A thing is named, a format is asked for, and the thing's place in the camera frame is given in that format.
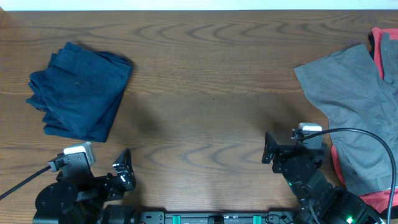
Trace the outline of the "navy blue shorts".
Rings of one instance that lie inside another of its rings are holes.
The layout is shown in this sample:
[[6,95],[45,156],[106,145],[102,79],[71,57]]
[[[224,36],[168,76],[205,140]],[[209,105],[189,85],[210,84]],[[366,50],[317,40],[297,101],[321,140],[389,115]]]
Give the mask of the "navy blue shorts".
[[38,81],[48,109],[73,134],[86,136],[117,97],[122,97],[134,64],[111,52],[67,42],[52,54]]

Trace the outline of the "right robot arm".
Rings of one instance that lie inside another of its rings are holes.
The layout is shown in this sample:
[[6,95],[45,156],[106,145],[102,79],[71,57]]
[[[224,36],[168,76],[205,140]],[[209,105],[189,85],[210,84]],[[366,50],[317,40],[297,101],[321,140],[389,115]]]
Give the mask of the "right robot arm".
[[300,211],[294,223],[383,223],[379,213],[351,192],[327,181],[320,167],[327,145],[323,137],[304,140],[312,131],[293,130],[295,144],[281,145],[265,134],[263,164],[272,164],[272,171],[284,176],[296,196]]

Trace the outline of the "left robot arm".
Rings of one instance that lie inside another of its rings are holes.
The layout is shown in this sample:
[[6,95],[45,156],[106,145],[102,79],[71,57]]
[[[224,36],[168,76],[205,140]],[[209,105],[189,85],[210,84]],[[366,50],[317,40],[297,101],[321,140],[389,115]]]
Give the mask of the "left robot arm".
[[34,223],[139,223],[134,208],[105,205],[136,188],[129,149],[114,161],[116,175],[95,177],[86,152],[59,154],[49,165],[58,172],[57,181],[38,194]]

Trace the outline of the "grey shorts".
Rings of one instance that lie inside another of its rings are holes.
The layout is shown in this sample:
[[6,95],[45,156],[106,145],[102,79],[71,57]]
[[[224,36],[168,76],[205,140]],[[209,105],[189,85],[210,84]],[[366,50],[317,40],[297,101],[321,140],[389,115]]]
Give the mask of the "grey shorts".
[[[358,128],[376,134],[397,154],[397,42],[382,38],[384,79],[365,45],[340,50],[294,68],[307,99],[331,129]],[[391,187],[392,167],[384,147],[365,134],[331,134],[346,188],[365,195]]]

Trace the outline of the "folded navy shorts left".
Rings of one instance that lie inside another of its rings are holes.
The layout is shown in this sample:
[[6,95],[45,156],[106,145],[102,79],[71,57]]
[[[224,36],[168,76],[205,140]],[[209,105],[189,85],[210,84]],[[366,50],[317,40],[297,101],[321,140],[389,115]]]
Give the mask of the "folded navy shorts left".
[[34,108],[45,112],[45,116],[42,119],[42,121],[46,123],[44,126],[44,133],[64,138],[79,139],[82,141],[106,142],[122,97],[116,98],[116,101],[111,104],[107,112],[105,112],[101,119],[96,122],[95,127],[86,136],[79,137],[69,131],[48,109],[43,96],[40,94],[39,87],[37,86],[38,81],[43,78],[45,78],[44,71],[37,71],[30,74],[29,87],[32,89],[34,94],[27,99],[26,102],[31,104]]

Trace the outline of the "red black garment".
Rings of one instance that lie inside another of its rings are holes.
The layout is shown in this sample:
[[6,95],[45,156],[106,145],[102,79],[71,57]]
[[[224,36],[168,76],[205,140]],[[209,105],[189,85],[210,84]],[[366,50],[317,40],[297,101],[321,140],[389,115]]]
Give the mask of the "red black garment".
[[[397,28],[380,29],[378,27],[374,27],[371,29],[371,34],[369,35],[369,41],[372,45],[372,51],[370,52],[370,55],[373,58],[374,63],[376,64],[379,76],[382,80],[384,79],[384,68],[382,64],[381,47],[382,47],[382,38],[384,34],[389,34],[389,39],[397,42]],[[331,158],[333,162],[333,168],[340,182],[345,187],[346,184],[341,171],[338,152],[334,145],[332,145],[331,147]],[[382,217],[386,217],[389,194],[390,190],[384,190],[380,192],[361,195],[360,198],[363,199],[368,205],[376,209],[381,214]]]

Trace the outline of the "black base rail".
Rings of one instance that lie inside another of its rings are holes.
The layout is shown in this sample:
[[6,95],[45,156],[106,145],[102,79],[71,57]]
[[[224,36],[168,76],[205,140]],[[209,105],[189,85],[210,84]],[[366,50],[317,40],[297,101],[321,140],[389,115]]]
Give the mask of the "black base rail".
[[287,224],[295,212],[166,212],[108,205],[99,224]]

